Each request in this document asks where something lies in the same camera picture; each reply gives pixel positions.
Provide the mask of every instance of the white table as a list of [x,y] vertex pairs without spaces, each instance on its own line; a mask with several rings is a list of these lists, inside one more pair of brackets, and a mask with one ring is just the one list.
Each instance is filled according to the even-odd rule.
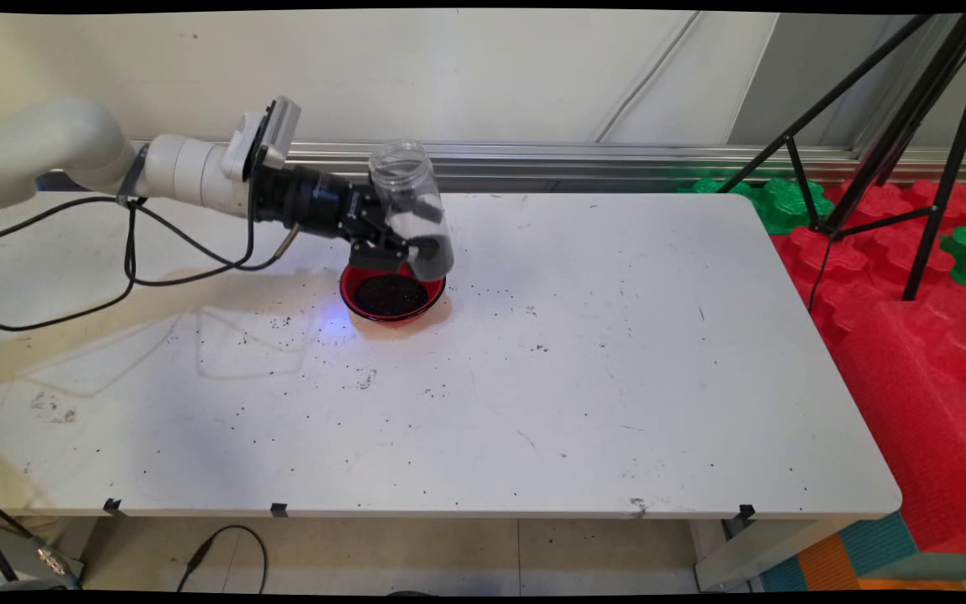
[[[77,194],[39,194],[0,228]],[[0,332],[0,506],[102,515],[759,520],[698,565],[722,588],[900,489],[750,203],[737,195],[444,195],[444,298],[392,328],[338,295],[345,242],[257,274],[137,287]],[[245,222],[149,207],[227,257]],[[124,285],[126,213],[0,241],[0,321]],[[283,238],[257,227],[253,262]],[[138,218],[139,274],[212,268]]]

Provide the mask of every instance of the soil in bowl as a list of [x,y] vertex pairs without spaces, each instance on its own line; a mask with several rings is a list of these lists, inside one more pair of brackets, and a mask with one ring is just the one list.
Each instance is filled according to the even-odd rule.
[[426,305],[427,290],[410,276],[378,275],[360,283],[353,302],[369,315],[396,317]]

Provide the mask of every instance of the table leg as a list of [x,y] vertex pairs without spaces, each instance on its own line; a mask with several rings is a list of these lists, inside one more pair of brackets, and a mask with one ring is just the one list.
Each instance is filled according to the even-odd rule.
[[854,519],[758,520],[695,565],[700,591],[728,591],[854,523]]

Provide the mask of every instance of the red bowl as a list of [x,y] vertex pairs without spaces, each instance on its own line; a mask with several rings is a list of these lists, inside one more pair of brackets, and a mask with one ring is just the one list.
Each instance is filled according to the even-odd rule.
[[[375,271],[372,268],[353,267],[353,265],[345,267],[345,271],[341,271],[341,284],[339,287],[341,290],[341,301],[345,302],[345,306],[349,306],[349,310],[360,315],[360,317],[364,317],[365,320],[399,322],[399,324],[403,324],[403,322],[415,320],[419,315],[424,314],[427,309],[434,306],[434,302],[438,302],[438,299],[442,297],[442,292],[445,291],[445,278],[432,280],[432,282],[419,282],[419,285],[422,285],[424,290],[427,291],[427,302],[411,313],[387,316],[373,315],[361,310],[360,306],[357,306],[356,302],[353,302],[353,299],[356,298],[356,288],[360,287],[360,284],[364,283],[365,280],[386,274],[388,274],[386,271]],[[409,270],[409,265],[402,264],[402,270],[398,271],[397,274],[411,278],[413,271]]]

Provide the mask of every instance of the floor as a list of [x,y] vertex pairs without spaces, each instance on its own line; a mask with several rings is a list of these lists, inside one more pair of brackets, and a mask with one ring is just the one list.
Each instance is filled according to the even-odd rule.
[[[265,593],[598,596],[698,593],[688,524],[652,520],[107,518],[89,539],[89,589],[177,587],[223,525],[264,540]],[[253,593],[262,556],[244,531],[219,535],[184,591]]]

